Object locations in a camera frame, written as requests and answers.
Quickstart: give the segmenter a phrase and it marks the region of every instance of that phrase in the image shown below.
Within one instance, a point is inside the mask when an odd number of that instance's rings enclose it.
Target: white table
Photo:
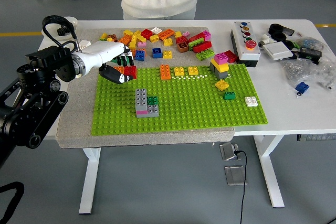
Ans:
[[[81,30],[97,28],[204,26],[212,34],[211,41],[215,53],[219,53],[233,49],[230,31],[234,21],[250,21],[257,39],[267,33],[270,24],[277,23],[326,43],[314,24],[308,20],[92,20],[79,21],[77,35],[80,38]],[[50,46],[50,43],[43,40],[40,49],[47,46]],[[325,56],[336,60],[331,50]],[[336,124],[333,120],[336,115],[335,95],[315,83],[309,83],[309,90],[298,97],[297,91],[286,79],[279,61],[272,61],[263,50],[261,50],[257,67],[248,68],[248,72],[258,93],[268,124],[235,127],[235,136],[254,136],[272,206],[284,207],[269,155],[284,135],[336,133]],[[57,123],[46,138],[55,139],[56,130]],[[89,164],[80,213],[91,212],[100,149],[88,148],[85,149],[85,153],[89,158]]]

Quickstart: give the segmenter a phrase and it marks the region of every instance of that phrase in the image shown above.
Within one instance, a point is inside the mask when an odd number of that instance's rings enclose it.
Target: gray floor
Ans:
[[[333,24],[335,0],[198,0],[196,19],[309,19]],[[122,19],[120,0],[0,0],[0,33],[40,31],[48,15]],[[336,28],[319,28],[336,53]],[[0,37],[0,90],[16,78],[42,36]],[[234,137],[248,155],[243,223],[327,223],[336,217],[336,142],[283,138],[271,159],[285,208],[273,209],[251,137]],[[86,157],[44,141],[17,147],[0,185],[25,184],[9,223],[239,223],[243,188],[226,183],[219,143],[104,148],[92,214],[78,215]],[[0,216],[13,192],[0,195]]]

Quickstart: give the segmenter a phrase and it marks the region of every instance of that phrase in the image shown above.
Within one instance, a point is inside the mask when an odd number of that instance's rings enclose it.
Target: black cable on floor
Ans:
[[[244,198],[245,198],[245,183],[246,183],[246,166],[247,166],[247,155],[244,151],[235,151],[234,152],[236,155],[238,153],[244,153],[245,154],[245,176],[244,176],[244,187],[243,187],[243,198],[241,199],[241,203],[242,203],[242,208],[240,209],[240,224],[242,224],[242,220],[243,220],[243,205],[244,205]]]

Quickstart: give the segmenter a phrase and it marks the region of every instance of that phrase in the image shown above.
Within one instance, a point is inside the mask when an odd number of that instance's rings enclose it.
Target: green baseplate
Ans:
[[[198,66],[198,76],[160,79],[159,68],[139,68],[138,78],[124,84],[98,78],[92,135],[194,130],[227,126],[267,124],[257,92],[245,65],[229,65],[225,79],[229,88],[219,91],[218,79],[208,66]],[[147,89],[147,96],[159,99],[159,117],[140,118],[135,113],[135,90]],[[234,91],[234,100],[223,94]],[[245,97],[256,97],[257,107],[247,107]]]

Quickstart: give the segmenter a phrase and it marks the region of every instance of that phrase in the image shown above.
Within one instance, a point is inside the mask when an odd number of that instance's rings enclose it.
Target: control box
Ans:
[[[260,58],[260,49],[256,35],[250,22],[234,22],[231,30],[231,41],[237,63],[246,67],[255,67]]]

